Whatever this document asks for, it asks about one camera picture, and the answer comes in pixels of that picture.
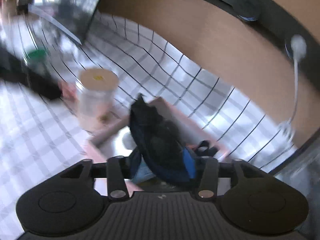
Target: grid tile pattern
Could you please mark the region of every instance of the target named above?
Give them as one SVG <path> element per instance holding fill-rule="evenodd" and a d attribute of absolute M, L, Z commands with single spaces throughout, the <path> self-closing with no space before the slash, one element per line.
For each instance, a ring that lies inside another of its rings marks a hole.
<path fill-rule="evenodd" d="M 74 82 L 80 71 L 101 67 L 120 79 L 114 118 L 129 110 L 138 93 L 161 96 L 242 158 L 270 171 L 295 151 L 276 124 L 237 88 L 202 69 L 168 41 L 130 20 L 96 13 L 86 43 L 78 47 L 51 24 L 19 17 L 2 26 L 0 37 L 17 57 L 36 47 L 50 52 L 50 73 Z M 63 101 L 55 103 L 27 89 L 0 85 L 0 239 L 21 232 L 18 197 L 83 157 L 88 134 Z"/>

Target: circular pad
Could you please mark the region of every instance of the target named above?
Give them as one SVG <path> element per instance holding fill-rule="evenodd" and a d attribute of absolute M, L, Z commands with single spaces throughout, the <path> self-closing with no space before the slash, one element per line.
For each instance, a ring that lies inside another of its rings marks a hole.
<path fill-rule="evenodd" d="M 309 210 L 299 191 L 274 178 L 240 181 L 222 197 L 221 209 L 245 231 L 267 235 L 293 230 L 306 219 Z"/>
<path fill-rule="evenodd" d="M 73 180 L 40 184 L 16 206 L 25 231 L 42 236 L 69 235 L 92 224 L 103 211 L 101 195 Z"/>

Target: jar lid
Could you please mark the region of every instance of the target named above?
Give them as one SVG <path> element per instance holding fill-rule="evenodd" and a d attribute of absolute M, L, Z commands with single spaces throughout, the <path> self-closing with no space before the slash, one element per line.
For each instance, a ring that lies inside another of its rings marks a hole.
<path fill-rule="evenodd" d="M 80 82 L 88 90 L 110 91 L 117 88 L 119 79 L 110 70 L 90 68 L 81 72 Z"/>

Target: white cable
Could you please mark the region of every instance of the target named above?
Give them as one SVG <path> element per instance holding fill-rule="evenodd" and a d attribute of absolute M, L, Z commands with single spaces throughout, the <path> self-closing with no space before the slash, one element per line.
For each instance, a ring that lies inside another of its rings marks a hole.
<path fill-rule="evenodd" d="M 307 53 L 307 45 L 305 40 L 300 35 L 294 35 L 291 38 L 291 48 L 293 54 L 293 66 L 294 66 L 294 105 L 293 113 L 289 120 L 281 122 L 279 124 L 279 133 L 282 134 L 285 143 L 280 145 L 274 153 L 281 154 L 287 145 L 292 142 L 295 130 L 291 127 L 292 120 L 294 119 L 297 107 L 298 107 L 298 66 L 300 60 L 302 60 Z"/>

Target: cardboard box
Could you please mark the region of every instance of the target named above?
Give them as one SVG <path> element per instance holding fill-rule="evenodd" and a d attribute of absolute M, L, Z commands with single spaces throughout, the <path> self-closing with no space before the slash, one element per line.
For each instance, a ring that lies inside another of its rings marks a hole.
<path fill-rule="evenodd" d="M 178 127 L 180 137 L 184 142 L 189 145 L 198 145 L 201 141 L 207 140 L 210 142 L 210 147 L 216 146 L 220 149 L 215 158 L 219 162 L 224 161 L 229 153 L 228 149 L 217 142 L 209 133 L 202 130 L 193 120 L 186 117 L 163 98 L 156 98 L 149 105 L 155 106 L 160 115 L 171 120 Z M 113 156 L 129 156 L 136 146 L 130 135 L 128 124 L 129 115 L 110 123 L 93 135 L 84 147 L 87 157 L 93 159 L 95 163 L 101 163 Z M 139 190 L 139 187 L 130 181 L 126 181 L 126 183 L 130 192 Z"/>

